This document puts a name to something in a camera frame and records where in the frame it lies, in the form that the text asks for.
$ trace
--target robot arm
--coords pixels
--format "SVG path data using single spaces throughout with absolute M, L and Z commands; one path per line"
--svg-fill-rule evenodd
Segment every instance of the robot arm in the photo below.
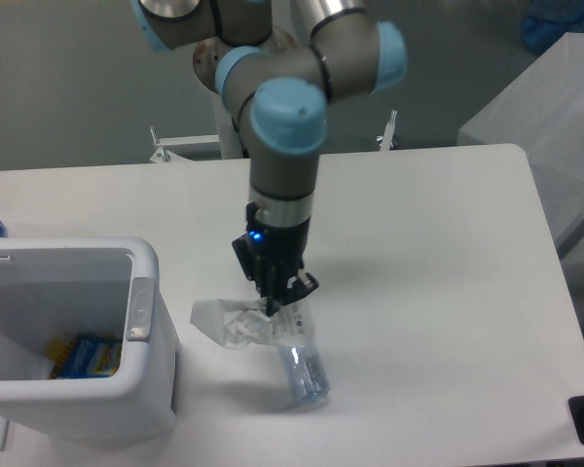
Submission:
M 246 233 L 233 246 L 272 315 L 318 286 L 302 257 L 327 105 L 399 81 L 407 64 L 402 36 L 391 23 L 370 21 L 363 0 L 298 0 L 310 45 L 268 55 L 246 47 L 270 35 L 268 0 L 140 2 L 149 32 L 167 47 L 214 35 L 244 46 L 220 60 L 216 88 L 251 158 Z

